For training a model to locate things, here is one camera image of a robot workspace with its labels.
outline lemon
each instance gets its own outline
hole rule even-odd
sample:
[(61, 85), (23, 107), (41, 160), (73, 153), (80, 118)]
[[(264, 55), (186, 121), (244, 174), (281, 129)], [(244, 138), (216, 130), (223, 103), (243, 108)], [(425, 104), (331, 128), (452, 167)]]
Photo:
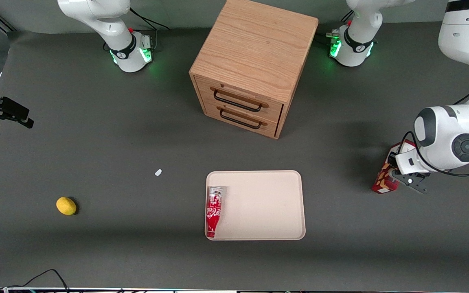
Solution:
[(77, 211), (77, 205), (75, 202), (67, 197), (59, 198), (55, 205), (63, 215), (71, 216)]

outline plastic tray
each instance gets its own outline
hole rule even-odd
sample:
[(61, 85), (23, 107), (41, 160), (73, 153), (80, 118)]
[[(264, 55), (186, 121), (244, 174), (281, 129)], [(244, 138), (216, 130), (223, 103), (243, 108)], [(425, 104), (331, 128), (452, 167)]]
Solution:
[[(292, 241), (305, 236), (301, 175), (296, 171), (215, 171), (207, 189), (223, 186), (212, 241)], [(204, 233), (207, 224), (204, 221)]]

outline gray table surface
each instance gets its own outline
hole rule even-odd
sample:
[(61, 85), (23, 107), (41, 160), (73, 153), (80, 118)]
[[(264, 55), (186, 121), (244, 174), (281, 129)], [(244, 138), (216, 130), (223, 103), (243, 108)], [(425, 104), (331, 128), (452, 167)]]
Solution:
[[(314, 43), (277, 141), (201, 112), (188, 70), (208, 30), (160, 32), (134, 74), (95, 33), (16, 35), (0, 96), (35, 126), (0, 124), (0, 286), (55, 268), (72, 287), (469, 291), (469, 178), (370, 191), (417, 113), (469, 91), (439, 27), (384, 25), (359, 68)], [(207, 174), (274, 169), (302, 175), (306, 236), (208, 241)], [(61, 215), (61, 196), (80, 215)]]

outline black metal handle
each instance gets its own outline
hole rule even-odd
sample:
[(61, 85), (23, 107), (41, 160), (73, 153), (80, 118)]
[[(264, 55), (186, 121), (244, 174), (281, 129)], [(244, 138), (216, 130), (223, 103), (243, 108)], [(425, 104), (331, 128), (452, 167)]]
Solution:
[(258, 129), (258, 128), (260, 128), (260, 126), (262, 126), (262, 122), (258, 123), (258, 126), (254, 126), (254, 125), (251, 125), (251, 124), (247, 124), (247, 123), (245, 123), (245, 122), (242, 122), (242, 121), (238, 121), (238, 120), (233, 119), (233, 118), (231, 118), (231, 117), (227, 117), (227, 116), (225, 116), (225, 115), (222, 115), (223, 112), (224, 112), (224, 110), (223, 110), (223, 109), (220, 109), (220, 117), (222, 117), (222, 118), (225, 119), (225, 120), (229, 120), (229, 121), (231, 121), (231, 122), (238, 123), (238, 124), (240, 124), (240, 125), (244, 125), (245, 127), (249, 127), (249, 128), (253, 128), (253, 129)]
[(220, 102), (224, 102), (224, 103), (227, 103), (229, 105), (233, 105), (233, 106), (236, 106), (238, 108), (242, 108), (244, 110), (247, 110), (247, 111), (251, 111), (251, 112), (259, 112), (261, 109), (262, 109), (262, 104), (260, 104), (260, 106), (258, 106), (258, 108), (251, 108), (251, 107), (247, 107), (247, 106), (244, 106), (242, 104), (238, 104), (238, 103), (235, 103), (235, 102), (231, 102), (230, 100), (226, 100), (225, 98), (220, 98), (218, 96), (216, 96), (216, 94), (218, 94), (218, 90), (215, 90), (215, 92), (213, 93), (213, 96), (215, 97), (216, 100), (220, 101)]

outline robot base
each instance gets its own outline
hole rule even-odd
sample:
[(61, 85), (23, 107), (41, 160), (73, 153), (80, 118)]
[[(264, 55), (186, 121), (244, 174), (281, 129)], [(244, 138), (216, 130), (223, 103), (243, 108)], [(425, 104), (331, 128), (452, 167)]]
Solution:
[(130, 53), (127, 59), (116, 58), (112, 52), (113, 62), (119, 65), (123, 72), (137, 72), (151, 62), (151, 39), (149, 35), (142, 35), (140, 32), (133, 32), (136, 38), (136, 48)]
[(352, 47), (350, 47), (350, 45), (348, 45), (341, 37), (347, 28), (348, 25), (345, 24), (339, 28), (334, 29), (332, 33), (327, 34), (327, 37), (332, 38), (329, 57), (336, 59), (336, 61), (338, 61), (343, 66), (356, 67), (361, 65), (361, 63), (363, 63), (363, 61), (365, 61), (365, 59), (370, 56), (370, 52), (374, 46), (374, 43), (363, 50), (363, 52), (354, 52)]

